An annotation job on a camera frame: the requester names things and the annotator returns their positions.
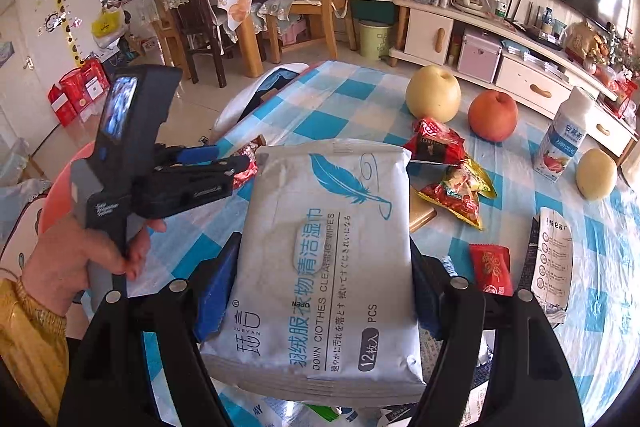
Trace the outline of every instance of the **door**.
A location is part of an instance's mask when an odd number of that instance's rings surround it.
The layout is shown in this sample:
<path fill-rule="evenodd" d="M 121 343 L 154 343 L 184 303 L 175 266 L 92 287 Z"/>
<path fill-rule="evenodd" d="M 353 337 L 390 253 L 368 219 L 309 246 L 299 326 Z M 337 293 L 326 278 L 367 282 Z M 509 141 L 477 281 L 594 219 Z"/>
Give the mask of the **door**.
<path fill-rule="evenodd" d="M 444 65 L 452 29 L 453 19 L 412 9 L 404 52 Z"/>
<path fill-rule="evenodd" d="M 15 2 L 0 14 L 0 109 L 30 153 L 58 124 L 28 55 Z"/>
<path fill-rule="evenodd" d="M 91 33 L 100 0 L 16 0 L 20 28 L 42 85 L 49 90 L 98 49 Z"/>

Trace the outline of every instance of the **tv stand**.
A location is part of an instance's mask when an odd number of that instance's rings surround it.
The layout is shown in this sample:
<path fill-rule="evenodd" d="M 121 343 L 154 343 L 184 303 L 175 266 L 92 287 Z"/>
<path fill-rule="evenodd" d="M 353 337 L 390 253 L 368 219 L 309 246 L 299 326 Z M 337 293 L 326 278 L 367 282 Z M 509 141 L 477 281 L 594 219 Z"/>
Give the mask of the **tv stand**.
<path fill-rule="evenodd" d="M 582 87 L 594 97 L 603 94 L 611 100 L 616 99 L 615 93 L 578 64 L 572 62 L 563 51 L 543 46 L 505 21 L 486 19 L 453 7 L 441 8 L 412 0 L 393 0 L 393 2 L 399 6 L 399 21 L 395 47 L 389 50 L 391 66 L 395 66 L 398 60 L 406 60 L 421 66 L 435 64 L 446 68 L 456 77 L 467 82 L 506 92 L 516 102 L 532 108 L 547 118 L 555 117 L 559 104 L 569 97 L 574 86 Z M 408 34 L 407 29 L 412 17 L 415 23 Z M 504 51 L 491 82 L 447 66 L 453 21 L 475 26 L 526 46 L 558 65 L 567 76 L 568 83 Z M 544 89 L 539 89 L 532 81 L 530 82 L 531 79 L 535 79 L 536 84 L 544 84 Z M 597 105 L 597 112 L 593 122 L 590 123 L 588 134 L 612 153 L 617 165 L 622 163 L 633 145 L 638 142 L 636 130 L 631 129 L 625 121 L 615 117 L 607 107 L 600 104 Z"/>

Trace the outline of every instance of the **drawer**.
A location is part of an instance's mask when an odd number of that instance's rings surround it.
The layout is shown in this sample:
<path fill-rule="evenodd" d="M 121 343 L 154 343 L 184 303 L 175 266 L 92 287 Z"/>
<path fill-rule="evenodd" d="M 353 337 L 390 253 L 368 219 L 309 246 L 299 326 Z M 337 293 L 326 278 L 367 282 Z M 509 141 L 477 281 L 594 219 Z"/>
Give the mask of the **drawer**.
<path fill-rule="evenodd" d="M 452 29 L 453 19 L 412 9 L 404 52 L 444 65 Z"/>
<path fill-rule="evenodd" d="M 631 140 L 631 133 L 618 119 L 598 106 L 593 111 L 593 116 L 587 121 L 587 133 L 615 156 L 620 156 Z"/>
<path fill-rule="evenodd" d="M 555 114 L 571 90 L 509 57 L 502 59 L 495 85 Z"/>

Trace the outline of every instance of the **human hand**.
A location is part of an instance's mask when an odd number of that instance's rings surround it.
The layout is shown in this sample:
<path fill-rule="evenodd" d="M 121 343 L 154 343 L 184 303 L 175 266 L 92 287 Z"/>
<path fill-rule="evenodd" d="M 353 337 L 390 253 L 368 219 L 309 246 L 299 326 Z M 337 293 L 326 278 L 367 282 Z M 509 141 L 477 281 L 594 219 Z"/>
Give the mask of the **human hand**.
<path fill-rule="evenodd" d="M 166 230 L 162 219 L 147 221 L 146 225 L 156 232 Z M 66 315 L 74 296 L 89 288 L 88 261 L 116 275 L 126 274 L 133 281 L 142 272 L 150 247 L 151 238 L 143 227 L 129 242 L 129 258 L 125 259 L 104 233 L 83 229 L 68 214 L 39 237 L 22 270 L 22 285 L 41 305 L 57 315 Z"/>

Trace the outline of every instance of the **small display screen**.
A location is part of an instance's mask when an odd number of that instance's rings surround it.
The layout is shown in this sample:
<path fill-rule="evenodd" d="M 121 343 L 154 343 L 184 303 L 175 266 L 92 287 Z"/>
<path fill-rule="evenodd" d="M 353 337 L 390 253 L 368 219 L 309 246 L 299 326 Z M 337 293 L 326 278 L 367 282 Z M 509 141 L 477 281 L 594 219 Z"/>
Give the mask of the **small display screen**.
<path fill-rule="evenodd" d="M 122 131 L 137 83 L 138 78 L 135 76 L 121 76 L 111 86 L 109 98 L 102 112 L 100 130 L 116 142 L 122 139 Z"/>

